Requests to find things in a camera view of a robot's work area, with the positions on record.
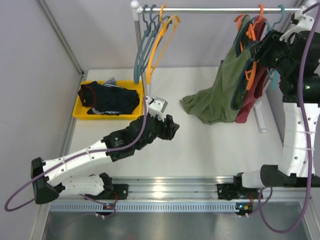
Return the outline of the orange plastic hanger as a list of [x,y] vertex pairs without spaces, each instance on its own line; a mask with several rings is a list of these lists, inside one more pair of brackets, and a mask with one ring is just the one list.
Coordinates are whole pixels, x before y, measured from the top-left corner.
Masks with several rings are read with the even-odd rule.
[[255,81],[258,63],[254,57],[254,48],[262,39],[266,19],[261,9],[256,17],[250,18],[247,14],[240,14],[234,22],[237,25],[237,35],[234,41],[236,89],[244,94],[253,87]]

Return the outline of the green tank top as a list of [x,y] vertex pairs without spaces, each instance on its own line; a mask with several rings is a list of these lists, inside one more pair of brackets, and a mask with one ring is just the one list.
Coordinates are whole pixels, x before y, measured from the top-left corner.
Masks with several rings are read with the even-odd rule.
[[232,123],[242,107],[246,90],[245,72],[253,64],[249,50],[253,42],[246,35],[252,23],[248,15],[241,18],[237,35],[220,63],[213,85],[180,100],[183,110],[203,124]]

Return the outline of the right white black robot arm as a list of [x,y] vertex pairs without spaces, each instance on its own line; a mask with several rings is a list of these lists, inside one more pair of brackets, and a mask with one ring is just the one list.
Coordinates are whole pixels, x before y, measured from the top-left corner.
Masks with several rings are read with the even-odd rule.
[[233,192],[238,198],[246,198],[252,189],[263,187],[305,188],[308,174],[311,174],[310,186],[320,186],[319,176],[314,170],[308,170],[308,151],[313,152],[314,148],[307,146],[307,135],[315,141],[320,116],[320,76],[315,72],[320,64],[320,35],[317,32],[311,40],[303,69],[302,97],[306,117],[302,115],[298,96],[300,66],[309,34],[308,30],[303,30],[282,40],[283,33],[272,30],[250,48],[260,65],[280,74],[279,88],[285,113],[284,141],[277,165],[264,164],[259,170],[234,176]]

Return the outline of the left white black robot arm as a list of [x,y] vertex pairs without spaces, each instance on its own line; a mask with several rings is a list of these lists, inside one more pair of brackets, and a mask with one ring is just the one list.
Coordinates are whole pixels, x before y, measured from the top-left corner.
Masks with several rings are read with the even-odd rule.
[[74,195],[109,198],[114,187],[106,173],[98,176],[89,174],[87,177],[79,175],[131,157],[157,138],[170,141],[179,128],[171,115],[159,120],[147,114],[80,151],[55,159],[33,159],[31,177],[35,180],[32,183],[35,203],[42,205],[59,197]]

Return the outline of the red tank top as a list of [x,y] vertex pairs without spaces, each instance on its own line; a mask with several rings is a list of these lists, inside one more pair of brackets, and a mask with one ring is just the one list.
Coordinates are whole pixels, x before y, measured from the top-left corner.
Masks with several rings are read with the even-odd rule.
[[[261,40],[264,28],[266,26],[265,21],[266,19],[264,17],[261,21],[258,20],[258,16],[254,18],[253,24],[258,22],[253,29],[255,39],[257,41]],[[248,115],[251,109],[253,108],[256,101],[263,95],[263,89],[267,82],[267,77],[267,68],[257,64],[253,84],[250,90],[248,90],[244,95],[242,108],[239,110],[235,119],[236,123],[244,124],[247,122]]]

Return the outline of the dark teal hanger right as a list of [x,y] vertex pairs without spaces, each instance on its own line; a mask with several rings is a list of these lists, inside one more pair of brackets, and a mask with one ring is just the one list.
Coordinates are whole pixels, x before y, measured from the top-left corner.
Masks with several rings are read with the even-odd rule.
[[149,60],[150,60],[150,52],[154,47],[156,37],[158,36],[160,29],[162,28],[162,23],[160,21],[160,15],[156,14],[152,17],[152,13],[149,14],[149,21],[146,20],[146,8],[149,6],[145,4],[142,7],[142,20],[146,24],[146,29],[144,31],[143,37],[138,44],[138,50],[136,54],[136,59],[134,63],[134,72],[133,75],[138,80],[145,72]]

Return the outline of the dark teal hanger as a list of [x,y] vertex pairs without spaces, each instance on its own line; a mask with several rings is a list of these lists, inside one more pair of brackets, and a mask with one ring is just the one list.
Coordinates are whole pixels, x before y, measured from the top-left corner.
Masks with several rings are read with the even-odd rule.
[[133,82],[137,85],[140,81],[140,76],[144,73],[149,62],[149,55],[152,45],[156,37],[156,23],[152,20],[152,14],[149,16],[149,20],[146,20],[146,8],[149,6],[145,4],[142,7],[142,20],[146,24],[143,37],[138,46],[134,68],[133,68]]
[[149,6],[145,4],[142,7],[142,20],[146,24],[146,29],[144,31],[143,37],[138,44],[138,50],[136,54],[136,59],[134,63],[134,72],[133,75],[138,80],[145,72],[149,60],[150,60],[150,52],[154,47],[156,37],[158,36],[160,29],[162,28],[162,23],[160,21],[160,15],[156,14],[152,17],[152,13],[149,14],[149,21],[146,20],[146,8]]

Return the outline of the dark teal hanger left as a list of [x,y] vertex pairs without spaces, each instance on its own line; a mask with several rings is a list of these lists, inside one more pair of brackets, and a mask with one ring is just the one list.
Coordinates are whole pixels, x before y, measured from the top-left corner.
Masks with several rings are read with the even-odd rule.
[[145,4],[142,7],[142,20],[146,24],[143,37],[138,46],[134,68],[133,68],[133,82],[137,85],[140,81],[140,76],[144,73],[149,62],[149,55],[152,45],[156,37],[156,23],[152,20],[152,14],[149,16],[149,20],[146,20],[146,8],[149,6]]

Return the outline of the yellow-orange plastic hanger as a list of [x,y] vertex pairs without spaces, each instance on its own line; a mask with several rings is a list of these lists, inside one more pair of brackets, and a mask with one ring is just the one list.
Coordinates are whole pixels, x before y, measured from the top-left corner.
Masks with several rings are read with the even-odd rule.
[[[172,40],[172,38],[178,28],[178,25],[181,23],[181,20],[177,15],[169,16],[169,18],[167,20],[164,20],[163,13],[164,13],[165,7],[166,7],[166,5],[163,4],[160,8],[160,12],[159,12],[160,27],[159,27],[158,33],[156,35],[156,40],[155,40],[155,43],[152,47],[150,57],[148,60],[148,64],[146,67],[146,74],[145,75],[146,75],[146,83],[148,85],[151,83],[151,76],[154,73],[155,69],[157,68],[161,58],[163,57],[170,41]],[[161,52],[159,53],[157,60],[155,60],[157,48],[159,47],[161,40],[166,36],[167,31],[171,25],[173,26],[172,32],[171,32],[170,36],[167,38],[167,41],[164,44]]]

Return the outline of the dark navy garment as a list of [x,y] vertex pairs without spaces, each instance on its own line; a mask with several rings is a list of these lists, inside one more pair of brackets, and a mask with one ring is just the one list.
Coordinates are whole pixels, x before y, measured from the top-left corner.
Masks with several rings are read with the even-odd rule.
[[130,115],[140,103],[136,90],[97,81],[82,84],[78,96],[88,115]]

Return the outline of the striped blue white garment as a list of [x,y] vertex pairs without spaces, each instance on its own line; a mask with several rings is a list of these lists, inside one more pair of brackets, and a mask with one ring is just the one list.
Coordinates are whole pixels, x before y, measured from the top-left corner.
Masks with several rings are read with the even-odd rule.
[[118,91],[121,87],[117,86],[114,77],[108,79],[104,83],[100,84],[97,81],[93,81],[88,84],[96,92],[97,106],[90,107],[87,111],[88,115],[120,115],[123,112],[121,107],[116,103],[111,102],[114,96],[113,92]]

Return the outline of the yellow plastic bin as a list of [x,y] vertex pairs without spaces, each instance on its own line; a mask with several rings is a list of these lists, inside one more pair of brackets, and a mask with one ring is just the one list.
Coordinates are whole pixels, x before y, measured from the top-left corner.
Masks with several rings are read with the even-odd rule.
[[[121,115],[96,115],[87,114],[89,110],[87,107],[82,106],[80,97],[77,96],[76,102],[73,109],[73,116],[80,120],[135,120],[143,114],[143,85],[142,83],[135,84],[132,80],[115,80],[116,85],[129,90],[136,90],[140,101],[137,108],[132,114],[121,114]],[[94,81],[84,81],[81,85],[89,84]],[[103,84],[105,81],[97,81],[99,84]]]

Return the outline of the white metal clothes rack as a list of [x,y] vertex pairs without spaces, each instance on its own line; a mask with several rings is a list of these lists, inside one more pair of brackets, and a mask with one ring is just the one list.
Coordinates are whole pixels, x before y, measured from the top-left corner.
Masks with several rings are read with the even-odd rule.
[[[132,15],[133,15],[133,18],[135,21],[137,44],[139,44],[143,35],[144,35],[144,31],[146,29],[146,24],[143,22],[143,18],[142,18],[142,6],[140,6],[139,2],[136,0],[133,0],[130,3],[130,6],[132,8]],[[157,6],[155,4],[149,7],[149,16],[150,16],[150,13],[152,13],[152,17],[154,17],[155,15],[158,15],[160,13],[160,11],[157,14],[155,14],[153,12],[156,7]],[[164,20],[167,20],[170,15],[167,15],[167,16],[162,15],[162,16],[164,17]],[[273,27],[269,25],[267,20],[265,21],[265,23],[266,23],[266,25],[263,30],[263,33],[267,34],[268,32],[273,30]],[[262,94],[264,94],[265,90],[267,89],[269,82],[272,82],[275,85],[277,83],[278,77],[280,76],[279,73],[273,68],[267,68],[266,71],[267,71],[267,81],[266,81],[266,84],[263,88]],[[147,84],[147,82],[146,82],[146,72],[147,72],[147,69],[145,69],[144,73],[142,74],[142,76],[139,79],[142,80],[143,90],[145,91],[145,94],[147,95],[148,94],[148,87],[150,84]],[[260,98],[255,102],[252,109],[257,108],[257,104],[260,101]]]

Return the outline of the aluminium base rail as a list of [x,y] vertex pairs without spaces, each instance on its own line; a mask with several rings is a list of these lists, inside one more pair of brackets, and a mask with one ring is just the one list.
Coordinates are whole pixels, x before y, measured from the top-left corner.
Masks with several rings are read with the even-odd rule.
[[128,185],[128,200],[215,200],[218,184],[232,184],[233,177],[114,177],[112,182]]

